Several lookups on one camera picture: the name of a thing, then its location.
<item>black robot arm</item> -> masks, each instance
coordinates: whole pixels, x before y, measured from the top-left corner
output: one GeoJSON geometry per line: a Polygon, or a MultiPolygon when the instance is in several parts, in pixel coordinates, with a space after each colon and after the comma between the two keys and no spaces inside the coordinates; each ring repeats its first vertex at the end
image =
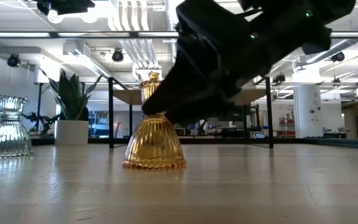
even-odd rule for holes
{"type": "Polygon", "coordinates": [[[173,123],[225,116],[245,83],[268,74],[295,49],[329,50],[325,25],[351,13],[356,0],[239,2],[245,10],[240,15],[213,0],[185,0],[177,7],[176,62],[142,107],[145,114],[165,111],[173,123]],[[251,21],[243,18],[256,12],[251,21]]]}

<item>wooden table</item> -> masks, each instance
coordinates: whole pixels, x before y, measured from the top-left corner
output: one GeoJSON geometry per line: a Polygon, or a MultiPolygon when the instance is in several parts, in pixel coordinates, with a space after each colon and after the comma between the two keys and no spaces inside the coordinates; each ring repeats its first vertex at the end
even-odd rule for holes
{"type": "Polygon", "coordinates": [[[183,148],[184,170],[125,170],[102,144],[0,159],[0,224],[358,224],[358,149],[183,148]]]}

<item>ceiling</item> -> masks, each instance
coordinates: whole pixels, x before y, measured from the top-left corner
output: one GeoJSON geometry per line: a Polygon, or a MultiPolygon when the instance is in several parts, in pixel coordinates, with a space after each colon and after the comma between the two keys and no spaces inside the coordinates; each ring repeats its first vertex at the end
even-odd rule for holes
{"type": "MultiPolygon", "coordinates": [[[[182,0],[167,0],[169,5],[177,5],[182,0]]],[[[240,13],[241,8],[234,0],[216,0],[218,3],[225,7],[227,10],[233,13],[240,13]]],[[[96,1],[97,4],[109,4],[110,1],[96,1]]],[[[161,10],[165,9],[164,0],[148,0],[148,25],[150,30],[164,31],[168,30],[167,26],[167,14],[168,12],[161,10]]],[[[109,14],[108,7],[101,7],[100,18],[94,23],[86,23],[80,17],[66,17],[61,23],[51,23],[46,16],[39,14],[38,10],[33,9],[35,7],[34,2],[23,1],[23,0],[3,0],[0,1],[0,31],[109,31],[108,18],[103,17],[104,14],[109,14]]],[[[131,10],[129,10],[129,18],[132,17],[131,10]]],[[[328,25],[336,31],[349,31],[358,30],[358,1],[357,7],[354,9],[352,14],[333,22],[328,25]]],[[[340,43],[342,40],[333,41],[333,46],[340,43]]],[[[94,73],[85,67],[80,62],[74,60],[68,60],[68,57],[63,54],[64,40],[60,39],[48,39],[48,40],[0,40],[0,48],[4,47],[38,47],[54,58],[58,59],[66,68],[72,70],[75,73],[80,74],[82,77],[94,77],[94,73]]],[[[122,48],[119,40],[116,39],[83,39],[80,40],[82,44],[87,44],[91,49],[91,56],[93,60],[96,60],[103,68],[111,73],[121,82],[137,82],[132,75],[132,60],[124,52],[123,62],[113,62],[111,59],[112,53],[116,48],[122,48]]],[[[158,64],[162,67],[163,76],[169,71],[172,66],[172,55],[170,51],[170,44],[167,40],[153,39],[152,46],[155,51],[155,56],[158,60],[158,64]]],[[[358,43],[345,48],[342,51],[346,59],[341,63],[335,63],[333,66],[332,62],[319,62],[321,79],[324,82],[330,82],[336,77],[342,77],[342,82],[358,82],[358,43]]],[[[271,76],[275,76],[279,73],[283,73],[286,76],[288,82],[292,80],[293,74],[293,61],[302,56],[303,52],[298,49],[285,57],[282,61],[278,62],[273,66],[271,76]]],[[[316,55],[307,56],[306,59],[311,59],[316,55]]],[[[35,62],[38,56],[26,54],[24,60],[35,62]]],[[[327,90],[332,90],[332,87],[322,87],[327,90]]],[[[328,93],[349,93],[356,87],[347,86],[340,90],[330,91],[328,93]]],[[[280,91],[279,94],[286,95],[291,92],[291,88],[280,91]]]]}

